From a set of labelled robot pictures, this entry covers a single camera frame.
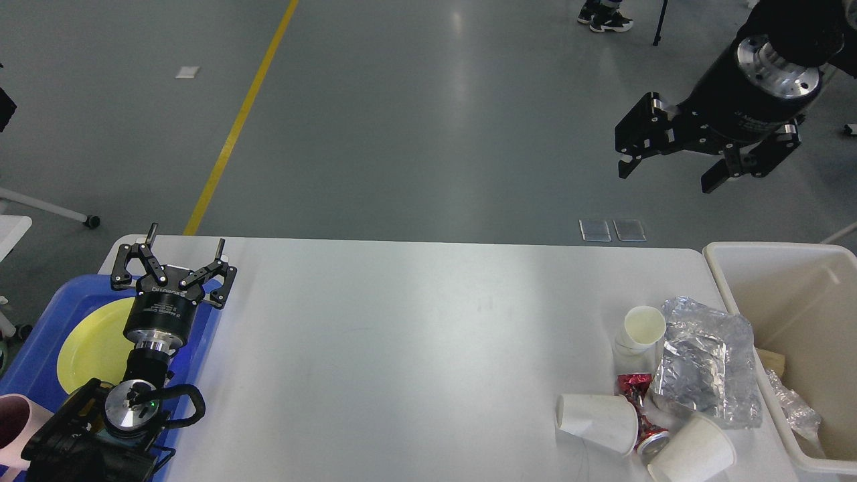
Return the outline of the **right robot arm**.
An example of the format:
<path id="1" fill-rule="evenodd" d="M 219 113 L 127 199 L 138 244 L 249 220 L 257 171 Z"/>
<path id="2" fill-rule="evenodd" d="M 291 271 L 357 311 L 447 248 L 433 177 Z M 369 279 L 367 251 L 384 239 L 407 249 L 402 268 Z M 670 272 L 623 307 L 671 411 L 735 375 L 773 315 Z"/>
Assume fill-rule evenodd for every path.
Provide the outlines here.
<path id="1" fill-rule="evenodd" d="M 647 92 L 615 127 L 627 178 L 654 155 L 717 156 L 709 194 L 729 178 L 765 177 L 801 145 L 799 119 L 826 85 L 823 67 L 855 75 L 854 1 L 760 1 L 682 102 Z"/>

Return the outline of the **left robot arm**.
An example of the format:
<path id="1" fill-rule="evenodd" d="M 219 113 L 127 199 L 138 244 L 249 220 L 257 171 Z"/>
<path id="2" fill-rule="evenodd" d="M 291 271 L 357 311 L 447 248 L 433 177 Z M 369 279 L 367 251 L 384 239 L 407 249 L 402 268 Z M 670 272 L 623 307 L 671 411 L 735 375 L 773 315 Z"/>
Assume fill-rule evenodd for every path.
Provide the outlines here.
<path id="1" fill-rule="evenodd" d="M 192 341 L 198 309 L 222 309 L 238 271 L 224 258 L 224 239 L 201 268 L 161 263 L 152 251 L 157 229 L 121 244 L 110 272 L 111 290 L 134 292 L 125 372 L 118 382 L 88 380 L 30 436 L 28 481 L 149 481 L 175 454 L 159 437 L 205 415 L 199 388 L 175 382 L 169 366 Z"/>

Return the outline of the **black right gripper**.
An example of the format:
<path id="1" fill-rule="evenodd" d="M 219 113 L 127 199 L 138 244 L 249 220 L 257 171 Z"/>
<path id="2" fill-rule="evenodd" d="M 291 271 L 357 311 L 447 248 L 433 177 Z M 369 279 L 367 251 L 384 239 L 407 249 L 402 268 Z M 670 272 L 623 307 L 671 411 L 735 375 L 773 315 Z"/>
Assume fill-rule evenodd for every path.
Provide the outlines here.
<path id="1" fill-rule="evenodd" d="M 646 92 L 631 107 L 615 126 L 618 175 L 628 178 L 655 155 L 692 151 L 720 155 L 701 176 L 705 194 L 730 178 L 765 177 L 801 146 L 798 114 L 822 85 L 820 68 L 787 60 L 767 35 L 736 40 L 677 106 Z M 726 139 L 760 143 L 742 153 Z"/>

